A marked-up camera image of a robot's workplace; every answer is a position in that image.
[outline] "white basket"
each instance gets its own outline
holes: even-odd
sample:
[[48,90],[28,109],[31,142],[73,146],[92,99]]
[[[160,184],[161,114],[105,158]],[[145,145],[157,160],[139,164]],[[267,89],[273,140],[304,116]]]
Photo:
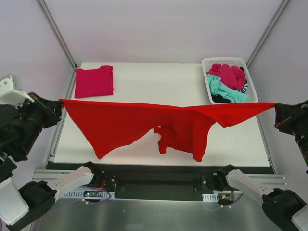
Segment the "white basket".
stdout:
[[223,58],[206,58],[202,60],[202,68],[203,68],[204,79],[205,79],[206,88],[207,88],[207,94],[209,96],[211,104],[219,104],[219,103],[214,102],[212,99],[210,88],[209,88],[207,77],[206,77],[206,73],[212,68],[213,64],[228,64],[229,66],[235,65],[235,66],[244,68],[244,71],[246,74],[246,80],[248,84],[248,89],[245,92],[245,94],[248,95],[248,102],[251,102],[251,103],[258,102],[257,93],[256,93],[254,84],[251,80],[250,74],[248,72],[248,68],[244,60],[241,58],[223,57]]

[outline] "white wall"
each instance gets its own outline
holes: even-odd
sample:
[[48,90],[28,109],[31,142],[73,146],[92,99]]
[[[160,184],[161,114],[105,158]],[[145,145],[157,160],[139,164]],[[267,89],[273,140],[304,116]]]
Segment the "white wall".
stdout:
[[282,0],[46,0],[77,63],[245,61]]
[[[296,104],[308,99],[308,1],[294,0],[250,67],[259,101]],[[274,129],[274,110],[263,113],[269,151],[278,173],[308,201],[306,164],[294,137]]]
[[[0,31],[0,77],[8,73],[19,75],[24,91],[34,91],[47,99],[61,98],[73,70],[36,1],[1,0]],[[18,163],[13,172],[18,187],[42,167],[51,130],[41,133],[28,161]]]

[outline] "metal frame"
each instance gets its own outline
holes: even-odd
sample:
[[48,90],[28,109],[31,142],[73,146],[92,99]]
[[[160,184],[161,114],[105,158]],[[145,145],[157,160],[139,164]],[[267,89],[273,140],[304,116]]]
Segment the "metal frame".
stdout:
[[[32,180],[53,180],[62,177],[65,174],[71,173],[72,170],[51,170],[51,169],[37,169],[34,172]],[[271,185],[274,188],[284,188],[288,185],[285,175],[273,174],[247,174],[247,176],[260,181],[266,185]]]
[[262,123],[261,123],[261,120],[260,120],[260,116],[257,115],[256,118],[257,118],[258,126],[259,126],[259,129],[260,129],[261,138],[262,138],[262,141],[263,141],[263,144],[264,144],[265,153],[268,156],[269,166],[271,166],[274,174],[276,174],[275,166],[273,164],[273,160],[272,160],[272,157],[270,155],[269,146],[268,146],[268,143],[267,143],[266,138],[265,138],[264,129],[263,129],[263,126],[262,126]]
[[274,16],[272,17],[272,19],[269,22],[269,25],[266,27],[265,31],[263,32],[259,42],[257,43],[254,51],[252,52],[251,56],[249,57],[248,61],[247,61],[247,67],[249,68],[250,65],[253,63],[253,61],[255,60],[256,56],[258,55],[259,51],[261,50],[261,48],[263,47],[265,41],[268,39],[270,33],[272,32],[272,30],[274,29],[274,27],[276,26],[277,22],[279,21],[282,13],[285,11],[285,9],[287,8],[287,6],[289,5],[289,3],[292,0],[282,0],[282,2],[280,3],[277,11],[275,12]]
[[[68,84],[68,86],[65,90],[65,95],[64,95],[65,99],[71,98],[71,96],[73,94],[75,81],[76,81],[76,73],[74,71],[73,75],[71,77],[71,80],[70,80],[70,82],[69,82],[69,84]],[[49,163],[49,161],[53,161],[53,159],[54,159],[55,151],[57,149],[59,139],[60,139],[60,136],[61,136],[61,132],[62,132],[62,129],[63,129],[63,126],[64,126],[66,114],[67,114],[67,112],[64,109],[63,113],[62,113],[62,120],[57,124],[57,126],[54,129],[54,132],[52,133],[52,140],[50,142],[46,158],[44,159],[44,163],[45,163],[44,168],[47,167],[47,164]]]
[[59,30],[59,28],[58,28],[58,26],[57,26],[57,24],[56,24],[56,22],[55,22],[55,20],[52,16],[51,12],[50,12],[50,10],[49,10],[45,0],[36,0],[36,1],[38,3],[38,6],[40,7],[40,9],[42,10],[42,12],[43,12],[50,28],[51,28],[53,34],[55,35],[55,37],[56,37],[61,49],[63,50],[67,60],[71,64],[72,68],[76,69],[77,64],[76,64],[71,52],[69,51],[69,49],[66,45],[66,42],[65,42],[63,36],[61,35],[61,32],[60,32],[60,30]]

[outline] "white table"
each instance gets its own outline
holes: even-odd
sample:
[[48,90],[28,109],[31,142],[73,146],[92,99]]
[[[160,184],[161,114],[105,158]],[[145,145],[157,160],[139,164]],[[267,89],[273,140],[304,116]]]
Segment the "white table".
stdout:
[[[82,69],[101,65],[114,67],[114,95],[82,100],[129,103],[156,103],[173,106],[209,104],[201,64],[155,63],[82,63]],[[131,145],[119,147],[99,160],[89,142],[69,115],[64,121],[55,163],[85,163],[127,165],[268,167],[263,140],[256,117],[231,128],[214,124],[208,134],[208,145],[202,162],[192,154],[167,148],[161,155],[159,134],[150,130]]]

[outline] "red cloth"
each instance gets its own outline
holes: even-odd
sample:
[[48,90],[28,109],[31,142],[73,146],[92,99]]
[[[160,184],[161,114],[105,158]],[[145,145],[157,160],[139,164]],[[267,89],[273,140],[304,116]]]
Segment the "red cloth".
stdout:
[[158,142],[161,154],[166,152],[167,147],[172,147],[192,153],[196,161],[202,160],[208,131],[215,122],[224,128],[233,126],[275,105],[230,103],[174,107],[144,103],[61,101],[99,159],[115,148],[133,143],[154,128],[155,133],[161,135]]
[[101,66],[94,70],[76,70],[75,98],[113,95],[114,76],[112,66]]
[[234,90],[242,89],[246,81],[244,71],[237,66],[229,67],[227,64],[213,64],[207,74],[220,77],[223,84]]

